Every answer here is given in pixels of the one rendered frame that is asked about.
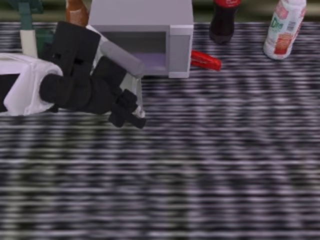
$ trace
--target brown bottle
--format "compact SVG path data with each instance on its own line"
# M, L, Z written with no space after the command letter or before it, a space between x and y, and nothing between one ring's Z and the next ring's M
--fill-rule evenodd
M89 13L82 0L66 0L65 18L68 23L86 27Z

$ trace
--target plastic bottle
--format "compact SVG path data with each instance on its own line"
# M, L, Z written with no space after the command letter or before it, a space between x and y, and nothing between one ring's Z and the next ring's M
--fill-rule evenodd
M86 27L89 13L82 0L66 0L65 18L68 23Z
M265 55L274 60L283 60L291 54L306 14L306 6L307 0L279 1L264 42Z
M214 16L209 36L217 44L230 42L235 30L235 17L241 0L213 0Z

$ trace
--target white bottle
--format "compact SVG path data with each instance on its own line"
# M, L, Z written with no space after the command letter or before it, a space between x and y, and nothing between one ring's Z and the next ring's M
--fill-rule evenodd
M264 42L265 55L274 60L287 58L292 51L306 14L307 0L280 0Z

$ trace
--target bottle label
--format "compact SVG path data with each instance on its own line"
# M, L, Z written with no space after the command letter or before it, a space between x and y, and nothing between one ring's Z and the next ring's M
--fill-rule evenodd
M224 8L234 8L241 4L241 0L214 0L214 2Z
M273 14L266 43L275 55L286 55L299 33L306 6L280 0Z

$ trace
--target striped surface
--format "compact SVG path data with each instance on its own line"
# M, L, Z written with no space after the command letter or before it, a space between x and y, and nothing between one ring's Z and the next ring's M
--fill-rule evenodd
M0 52L20 51L18 26L0 23ZM221 72L144 79L144 130L2 117L0 239L319 240L320 24L283 62L262 53L265 24L236 29L218 47L195 26Z

